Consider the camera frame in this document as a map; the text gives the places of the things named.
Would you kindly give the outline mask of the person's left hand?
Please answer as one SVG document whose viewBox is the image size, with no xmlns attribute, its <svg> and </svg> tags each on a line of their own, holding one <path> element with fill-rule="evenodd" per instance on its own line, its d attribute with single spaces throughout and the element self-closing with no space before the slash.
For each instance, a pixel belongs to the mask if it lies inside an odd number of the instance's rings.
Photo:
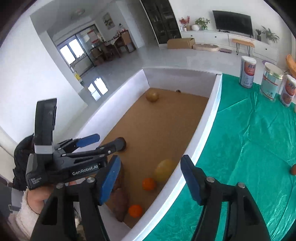
<svg viewBox="0 0 296 241">
<path fill-rule="evenodd" d="M 27 203 L 36 214 L 40 214 L 45 206 L 45 201 L 54 191 L 54 185 L 46 185 L 38 187 L 27 192 Z"/>
</svg>

